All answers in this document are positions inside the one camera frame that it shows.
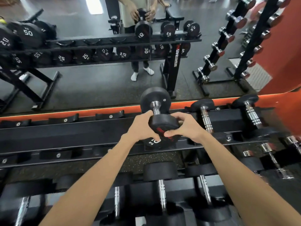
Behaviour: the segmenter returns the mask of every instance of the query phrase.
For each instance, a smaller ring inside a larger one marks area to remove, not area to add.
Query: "person's left hand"
[[[150,7],[150,11],[146,13],[145,19],[146,19],[148,22],[150,22],[150,21],[155,17],[156,9],[157,9],[157,5],[156,5],[156,4],[153,4],[153,5],[151,5],[151,7]]]
[[[148,121],[152,115],[153,111],[149,110],[148,112],[135,117],[133,124],[130,126],[127,132],[130,138],[132,138],[135,142],[150,137],[154,138],[158,142],[160,141],[159,135],[155,133],[148,125]]]

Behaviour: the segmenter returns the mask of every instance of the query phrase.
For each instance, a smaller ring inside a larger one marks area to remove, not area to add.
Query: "black pants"
[[[135,25],[128,27],[128,28],[124,28],[124,33],[135,33]],[[131,53],[133,54],[135,52],[136,52],[136,47],[131,46]],[[148,68],[148,61],[143,61],[143,67]],[[132,62],[132,68],[133,68],[134,72],[138,73],[139,62]]]

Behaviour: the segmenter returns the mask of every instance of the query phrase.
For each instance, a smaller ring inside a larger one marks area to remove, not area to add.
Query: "person's right arm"
[[[300,226],[301,215],[190,114],[171,115],[183,124],[179,129],[165,132],[164,136],[183,135],[204,146],[246,226]]]
[[[118,0],[118,1],[120,1],[126,7],[127,11],[131,15],[131,18],[133,20],[138,21],[139,12],[137,11],[137,7],[135,3],[132,2],[131,0]]]

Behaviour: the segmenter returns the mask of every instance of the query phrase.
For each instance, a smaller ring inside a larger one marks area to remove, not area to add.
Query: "person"
[[[118,144],[60,197],[40,226],[92,225],[133,145],[149,137],[160,140],[148,125],[152,115],[153,112],[148,111],[136,116]],[[171,115],[182,120],[183,124],[176,130],[165,132],[164,136],[183,135],[204,146],[246,226],[300,225],[300,214],[204,130],[190,114],[177,112]]]
[[[138,9],[148,9],[146,0],[118,0],[120,8],[120,19],[122,20],[124,33],[135,33],[135,22],[138,22],[139,12]],[[146,13],[146,20],[150,22],[156,14],[158,0],[153,0],[149,11]],[[131,53],[135,53],[135,47],[131,46]],[[134,71],[131,76],[133,82],[137,81],[139,72],[139,62],[132,62],[132,69]],[[154,71],[149,68],[148,61],[143,61],[143,69],[150,75],[154,75]]]

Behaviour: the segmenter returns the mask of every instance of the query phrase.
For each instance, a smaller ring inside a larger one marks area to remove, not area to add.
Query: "beige shirt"
[[[149,3],[148,0],[130,0],[130,1],[135,3],[137,9],[139,8],[149,9],[147,7]],[[126,7],[120,2],[119,2],[119,9],[120,9],[120,18],[123,22],[123,27],[128,28],[130,26],[135,25],[133,19],[131,18],[130,13],[127,11]]]

